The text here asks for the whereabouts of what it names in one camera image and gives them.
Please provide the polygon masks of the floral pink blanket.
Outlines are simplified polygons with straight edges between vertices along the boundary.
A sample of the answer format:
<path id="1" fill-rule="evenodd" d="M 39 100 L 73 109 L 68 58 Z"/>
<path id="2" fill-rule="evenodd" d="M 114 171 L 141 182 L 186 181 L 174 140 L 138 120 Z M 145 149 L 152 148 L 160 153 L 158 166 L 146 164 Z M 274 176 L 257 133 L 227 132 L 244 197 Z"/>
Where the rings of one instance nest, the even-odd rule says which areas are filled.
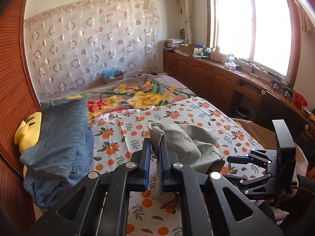
<path id="1" fill-rule="evenodd" d="M 196 97 L 188 87 L 168 75 L 142 74 L 94 87 L 55 100 L 86 98 L 89 120 L 127 109 L 159 107 Z"/>

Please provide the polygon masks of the window with wooden frame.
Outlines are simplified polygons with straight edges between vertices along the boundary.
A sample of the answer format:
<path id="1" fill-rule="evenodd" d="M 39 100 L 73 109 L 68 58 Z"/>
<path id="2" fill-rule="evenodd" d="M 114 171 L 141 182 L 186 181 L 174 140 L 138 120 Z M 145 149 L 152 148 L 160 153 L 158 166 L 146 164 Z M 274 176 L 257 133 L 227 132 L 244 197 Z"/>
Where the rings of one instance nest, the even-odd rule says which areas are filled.
<path id="1" fill-rule="evenodd" d="M 301 55 L 294 0 L 209 0 L 212 44 L 294 85 Z"/>

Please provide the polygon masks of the sheer circle pattern curtain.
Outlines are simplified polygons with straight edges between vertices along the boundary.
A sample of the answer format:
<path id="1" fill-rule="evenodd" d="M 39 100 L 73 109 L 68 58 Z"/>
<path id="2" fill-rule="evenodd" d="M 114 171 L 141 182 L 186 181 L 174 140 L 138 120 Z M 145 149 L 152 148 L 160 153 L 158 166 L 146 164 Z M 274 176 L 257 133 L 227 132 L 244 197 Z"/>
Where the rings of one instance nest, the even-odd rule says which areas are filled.
<path id="1" fill-rule="evenodd" d="M 37 97 L 97 86 L 104 70 L 157 71 L 159 24 L 154 0 L 85 0 L 28 18 L 26 58 Z"/>

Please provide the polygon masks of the long wooden cabinet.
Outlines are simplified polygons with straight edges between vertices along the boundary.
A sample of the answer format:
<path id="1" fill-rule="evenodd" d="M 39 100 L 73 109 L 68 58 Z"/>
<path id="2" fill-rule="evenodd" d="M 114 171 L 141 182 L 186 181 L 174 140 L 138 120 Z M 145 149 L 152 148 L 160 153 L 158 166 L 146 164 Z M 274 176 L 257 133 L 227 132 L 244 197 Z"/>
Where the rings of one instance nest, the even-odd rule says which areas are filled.
<path id="1" fill-rule="evenodd" d="M 212 60 L 170 52 L 163 52 L 163 69 L 229 116 L 236 114 L 236 106 L 243 105 L 256 124 L 271 129 L 273 119 L 284 119 L 295 141 L 314 142 L 314 121 L 302 114 L 294 99 L 286 98 L 269 82 L 251 79 L 246 71 L 227 70 Z"/>

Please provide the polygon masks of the cardboard box on cabinet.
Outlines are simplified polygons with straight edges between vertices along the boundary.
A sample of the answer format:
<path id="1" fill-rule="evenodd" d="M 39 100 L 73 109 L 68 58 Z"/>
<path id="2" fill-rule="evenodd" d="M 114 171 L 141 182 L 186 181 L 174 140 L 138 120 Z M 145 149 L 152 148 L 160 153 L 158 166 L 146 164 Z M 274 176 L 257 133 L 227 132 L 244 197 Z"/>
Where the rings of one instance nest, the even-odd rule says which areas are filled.
<path id="1" fill-rule="evenodd" d="M 203 52 L 203 48 L 199 48 L 193 44 L 181 44 L 179 45 L 179 52 L 194 56 L 200 55 Z"/>

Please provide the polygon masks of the yellow plush toy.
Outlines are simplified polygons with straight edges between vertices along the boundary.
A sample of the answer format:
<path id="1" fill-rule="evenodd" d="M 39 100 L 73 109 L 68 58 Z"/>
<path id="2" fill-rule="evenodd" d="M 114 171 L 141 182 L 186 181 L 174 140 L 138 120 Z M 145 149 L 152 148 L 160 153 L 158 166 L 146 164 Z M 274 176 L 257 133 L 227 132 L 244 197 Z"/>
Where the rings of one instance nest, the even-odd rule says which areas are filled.
<path id="1" fill-rule="evenodd" d="M 35 112 L 27 120 L 23 120 L 15 132 L 14 144 L 22 155 L 29 147 L 33 147 L 40 137 L 42 113 Z"/>

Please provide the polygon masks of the stack of blue jeans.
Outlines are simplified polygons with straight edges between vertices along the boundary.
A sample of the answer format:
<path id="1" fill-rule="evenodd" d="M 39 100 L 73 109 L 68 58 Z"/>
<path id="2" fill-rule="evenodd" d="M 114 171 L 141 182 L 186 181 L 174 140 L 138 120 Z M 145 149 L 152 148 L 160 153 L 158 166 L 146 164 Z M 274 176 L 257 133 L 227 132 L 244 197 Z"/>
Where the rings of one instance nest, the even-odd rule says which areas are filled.
<path id="1" fill-rule="evenodd" d="M 39 140 L 20 161 L 27 167 L 25 190 L 47 210 L 89 173 L 94 135 L 85 98 L 43 102 L 41 114 Z"/>

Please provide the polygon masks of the stack of books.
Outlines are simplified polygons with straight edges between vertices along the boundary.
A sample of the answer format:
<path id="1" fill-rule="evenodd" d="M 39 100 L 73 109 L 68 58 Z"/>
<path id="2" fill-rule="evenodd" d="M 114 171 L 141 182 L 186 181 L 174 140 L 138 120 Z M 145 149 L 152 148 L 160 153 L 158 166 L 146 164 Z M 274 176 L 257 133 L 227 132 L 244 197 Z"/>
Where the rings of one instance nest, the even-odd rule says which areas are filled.
<path id="1" fill-rule="evenodd" d="M 174 52 L 179 49 L 181 44 L 185 43 L 184 39 L 166 39 L 163 41 L 164 50 L 168 52 Z"/>

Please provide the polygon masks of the orange print bed sheet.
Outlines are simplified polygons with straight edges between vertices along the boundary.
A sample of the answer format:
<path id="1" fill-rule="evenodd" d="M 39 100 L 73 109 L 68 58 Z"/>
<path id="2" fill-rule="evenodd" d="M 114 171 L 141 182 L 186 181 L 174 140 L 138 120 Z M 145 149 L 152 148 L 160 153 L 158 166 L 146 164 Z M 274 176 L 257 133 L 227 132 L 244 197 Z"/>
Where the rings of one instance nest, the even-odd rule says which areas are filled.
<path id="1" fill-rule="evenodd" d="M 165 140 L 167 149 L 196 171 L 254 179 L 264 170 L 257 165 L 234 165 L 229 156 L 245 155 L 259 143 L 231 118 L 202 98 L 164 106 L 103 113 L 90 119 L 94 134 L 92 170 L 109 173 L 128 162 L 150 138 L 152 147 Z M 148 189 L 130 195 L 127 235 L 182 235 L 180 197 L 162 193 L 157 160 L 151 157 Z"/>

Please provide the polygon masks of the white plastic jug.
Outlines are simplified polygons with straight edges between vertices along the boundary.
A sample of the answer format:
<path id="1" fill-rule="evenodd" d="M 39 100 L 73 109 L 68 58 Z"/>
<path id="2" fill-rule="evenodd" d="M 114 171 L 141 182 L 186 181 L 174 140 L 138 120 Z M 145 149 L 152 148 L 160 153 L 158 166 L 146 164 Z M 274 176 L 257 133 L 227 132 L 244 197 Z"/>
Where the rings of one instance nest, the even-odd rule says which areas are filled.
<path id="1" fill-rule="evenodd" d="M 219 46 L 216 46 L 212 50 L 212 60 L 214 60 L 216 62 L 221 62 L 221 52 L 220 52 L 220 47 Z"/>

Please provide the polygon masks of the grey-green pants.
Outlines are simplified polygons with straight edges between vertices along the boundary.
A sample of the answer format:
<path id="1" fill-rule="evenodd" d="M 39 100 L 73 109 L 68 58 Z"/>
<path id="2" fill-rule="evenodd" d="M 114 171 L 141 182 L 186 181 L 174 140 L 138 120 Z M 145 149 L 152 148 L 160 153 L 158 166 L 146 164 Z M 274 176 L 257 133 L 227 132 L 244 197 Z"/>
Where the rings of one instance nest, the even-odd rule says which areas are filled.
<path id="1" fill-rule="evenodd" d="M 166 148 L 177 154 L 179 162 L 199 173 L 220 172 L 225 160 L 216 148 L 215 130 L 196 125 L 150 123 L 148 125 L 153 153 L 158 157 L 158 146 L 164 138 Z"/>

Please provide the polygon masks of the blue item on box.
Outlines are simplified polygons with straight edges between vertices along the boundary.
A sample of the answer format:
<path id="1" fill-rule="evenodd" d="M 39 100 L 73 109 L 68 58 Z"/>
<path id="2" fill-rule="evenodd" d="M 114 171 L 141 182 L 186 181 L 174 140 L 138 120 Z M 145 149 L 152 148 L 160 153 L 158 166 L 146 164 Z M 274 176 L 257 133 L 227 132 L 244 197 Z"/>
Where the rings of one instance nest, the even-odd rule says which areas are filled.
<path id="1" fill-rule="evenodd" d="M 121 70 L 109 70 L 109 69 L 103 69 L 101 72 L 101 76 L 105 82 L 105 84 L 109 84 L 118 80 L 123 79 L 123 71 Z"/>

